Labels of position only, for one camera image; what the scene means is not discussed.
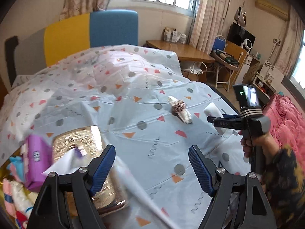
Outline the patterned sleeve forearm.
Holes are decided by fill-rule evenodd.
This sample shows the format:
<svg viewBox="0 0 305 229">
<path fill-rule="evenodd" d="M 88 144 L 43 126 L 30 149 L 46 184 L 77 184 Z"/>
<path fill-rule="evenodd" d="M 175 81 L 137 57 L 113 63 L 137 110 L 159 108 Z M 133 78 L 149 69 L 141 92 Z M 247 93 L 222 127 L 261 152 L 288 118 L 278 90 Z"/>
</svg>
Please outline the patterned sleeve forearm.
<svg viewBox="0 0 305 229">
<path fill-rule="evenodd" d="M 273 157 L 262 177 L 278 228 L 304 228 L 304 173 L 290 146 Z"/>
</svg>

